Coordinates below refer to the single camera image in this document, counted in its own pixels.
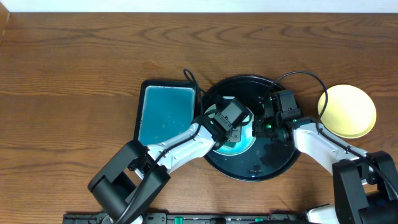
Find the yellow plate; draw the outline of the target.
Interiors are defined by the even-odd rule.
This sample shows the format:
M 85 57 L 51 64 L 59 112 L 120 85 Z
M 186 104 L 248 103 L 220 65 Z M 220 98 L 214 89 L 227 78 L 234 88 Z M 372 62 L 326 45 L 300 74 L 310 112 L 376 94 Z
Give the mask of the yellow plate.
M 369 133 L 377 119 L 372 99 L 352 85 L 335 85 L 318 100 L 321 122 L 341 138 L 356 139 Z

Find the black rectangular water tray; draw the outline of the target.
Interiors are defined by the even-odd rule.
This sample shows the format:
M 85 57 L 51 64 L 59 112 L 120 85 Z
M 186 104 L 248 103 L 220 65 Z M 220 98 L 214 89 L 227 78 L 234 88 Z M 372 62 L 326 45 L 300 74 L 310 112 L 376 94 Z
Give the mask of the black rectangular water tray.
M 141 85 L 134 139 L 157 144 L 186 131 L 194 117 L 196 91 L 188 81 L 146 80 Z

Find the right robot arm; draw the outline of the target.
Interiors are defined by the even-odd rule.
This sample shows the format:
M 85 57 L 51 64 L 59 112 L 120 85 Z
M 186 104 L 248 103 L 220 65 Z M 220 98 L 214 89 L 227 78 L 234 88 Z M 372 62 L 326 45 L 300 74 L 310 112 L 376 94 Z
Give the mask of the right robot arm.
M 304 153 L 333 176 L 334 203 L 309 209 L 309 223 L 397 223 L 397 171 L 392 157 L 369 153 L 304 118 L 293 95 L 277 93 L 262 102 L 264 114 L 254 122 L 254 135 L 265 139 L 260 158 L 275 173 Z

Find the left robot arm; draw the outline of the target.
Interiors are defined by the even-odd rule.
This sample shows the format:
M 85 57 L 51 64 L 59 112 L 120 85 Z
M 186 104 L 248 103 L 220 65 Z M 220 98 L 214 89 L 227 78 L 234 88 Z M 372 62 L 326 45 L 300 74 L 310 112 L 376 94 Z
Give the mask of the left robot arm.
M 157 144 L 127 142 L 90 180 L 88 190 L 114 223 L 142 223 L 142 214 L 170 180 L 170 173 L 203 157 L 218 143 L 206 125 L 193 123 L 183 133 Z

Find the light blue plate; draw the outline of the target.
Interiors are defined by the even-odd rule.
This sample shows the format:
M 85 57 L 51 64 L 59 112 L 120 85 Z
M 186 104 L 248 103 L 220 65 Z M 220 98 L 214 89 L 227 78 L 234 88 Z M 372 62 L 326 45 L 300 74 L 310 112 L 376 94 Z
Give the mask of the light blue plate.
M 252 135 L 254 115 L 249 108 L 242 111 L 233 96 L 218 96 L 205 115 L 215 121 L 226 132 L 227 140 L 216 143 L 212 151 L 222 156 L 237 156 L 247 151 L 255 142 Z

